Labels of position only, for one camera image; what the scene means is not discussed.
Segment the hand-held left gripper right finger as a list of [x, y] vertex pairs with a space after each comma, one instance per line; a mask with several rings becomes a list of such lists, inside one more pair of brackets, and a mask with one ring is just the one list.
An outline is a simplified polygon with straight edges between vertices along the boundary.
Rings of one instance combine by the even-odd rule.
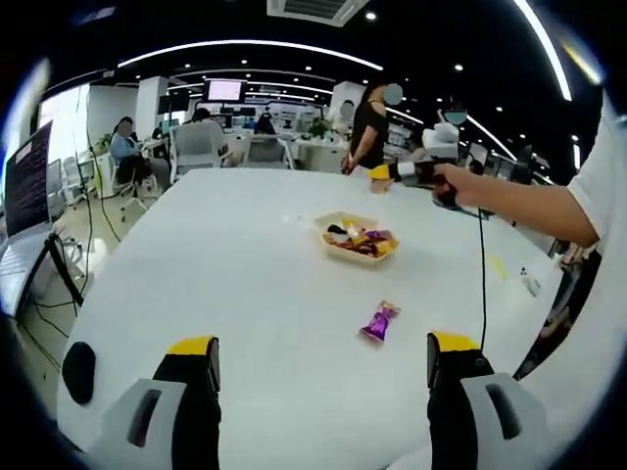
[[546, 412], [469, 338], [427, 335], [427, 417], [433, 469], [539, 469]]

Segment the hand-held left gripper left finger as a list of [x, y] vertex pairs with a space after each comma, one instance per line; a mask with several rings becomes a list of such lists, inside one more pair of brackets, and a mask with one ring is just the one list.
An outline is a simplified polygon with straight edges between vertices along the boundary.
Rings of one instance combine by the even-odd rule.
[[87, 452], [97, 469], [218, 469], [218, 338], [171, 346], [150, 379], [137, 380], [104, 413]]

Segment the person's right hand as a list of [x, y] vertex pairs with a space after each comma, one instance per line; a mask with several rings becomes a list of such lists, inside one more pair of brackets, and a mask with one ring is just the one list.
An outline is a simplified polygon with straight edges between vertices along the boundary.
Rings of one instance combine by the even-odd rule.
[[446, 207], [474, 206], [475, 174], [453, 164], [434, 166], [433, 198]]

